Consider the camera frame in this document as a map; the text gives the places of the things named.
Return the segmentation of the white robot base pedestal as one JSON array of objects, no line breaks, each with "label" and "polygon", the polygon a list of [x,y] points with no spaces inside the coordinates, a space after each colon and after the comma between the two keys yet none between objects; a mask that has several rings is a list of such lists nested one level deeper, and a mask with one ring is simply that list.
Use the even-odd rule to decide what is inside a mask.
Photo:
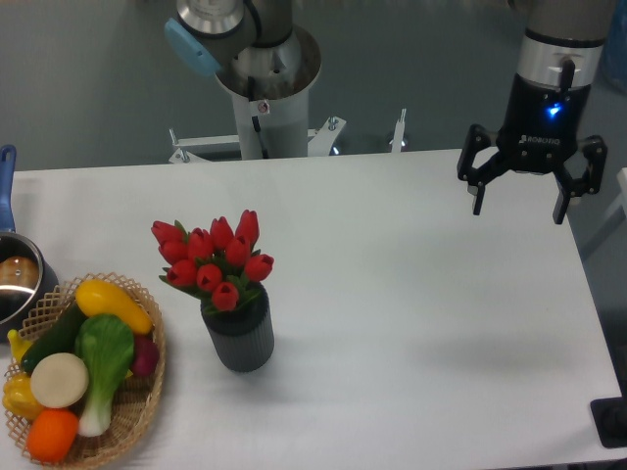
[{"label": "white robot base pedestal", "polygon": [[281,44],[248,47],[217,74],[231,98],[242,160],[308,154],[310,89],[320,68],[314,37],[294,25]]}]

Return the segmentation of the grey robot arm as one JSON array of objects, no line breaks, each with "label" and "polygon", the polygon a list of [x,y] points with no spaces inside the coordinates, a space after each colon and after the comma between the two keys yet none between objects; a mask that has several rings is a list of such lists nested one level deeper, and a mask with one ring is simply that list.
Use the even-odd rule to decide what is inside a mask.
[{"label": "grey robot arm", "polygon": [[[504,123],[496,132],[472,125],[458,160],[474,212],[488,184],[508,171],[555,177],[555,223],[573,199],[600,190],[607,147],[577,132],[615,7],[530,3]],[[180,1],[164,33],[182,63],[230,94],[244,159],[307,154],[309,91],[321,59],[289,2]]]}]

